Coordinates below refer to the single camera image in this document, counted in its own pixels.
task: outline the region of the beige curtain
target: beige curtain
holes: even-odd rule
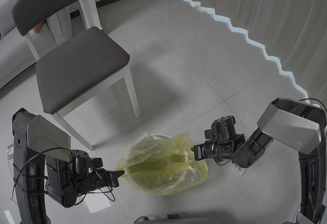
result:
[[[327,0],[192,0],[265,45],[309,97],[327,104]]]

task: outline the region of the power strip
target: power strip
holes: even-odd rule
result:
[[[8,157],[9,157],[9,160],[13,159],[14,158],[14,144],[10,144],[8,147],[7,147],[7,152],[8,152]]]

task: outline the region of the gray pillow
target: gray pillow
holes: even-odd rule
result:
[[[0,38],[3,38],[16,25],[12,19],[11,11],[18,0],[7,0],[0,6]]]

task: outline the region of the yellow plastic bag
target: yellow plastic bag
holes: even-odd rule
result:
[[[203,183],[208,176],[205,160],[195,161],[191,148],[195,145],[184,133],[170,139],[143,133],[116,170],[134,189],[154,195],[171,195]]]

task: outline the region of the tiled floor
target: tiled floor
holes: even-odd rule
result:
[[[236,129],[246,137],[276,97],[300,99],[288,77],[262,50],[232,33],[226,23],[214,21],[201,7],[183,0],[123,0],[98,9],[104,32],[130,54],[130,68],[142,116],[136,118],[123,80],[67,115],[114,169],[129,145],[142,132],[190,133],[196,143],[213,120],[234,115]],[[84,29],[72,20],[74,32]],[[44,114],[35,68],[30,67],[0,90],[0,156],[12,143],[11,116],[19,108]],[[72,140],[72,148],[82,145]],[[150,219],[178,213],[181,217],[207,216],[228,224],[275,224],[292,221],[300,203],[300,170],[297,153],[275,141],[243,177],[231,163],[218,166],[207,161],[208,179],[189,191],[156,197],[133,190],[120,181],[112,206],[90,213],[84,203],[65,209],[46,198],[52,223],[133,223],[142,215]],[[10,210],[16,223],[17,206],[9,200],[12,182],[5,163],[0,222]]]

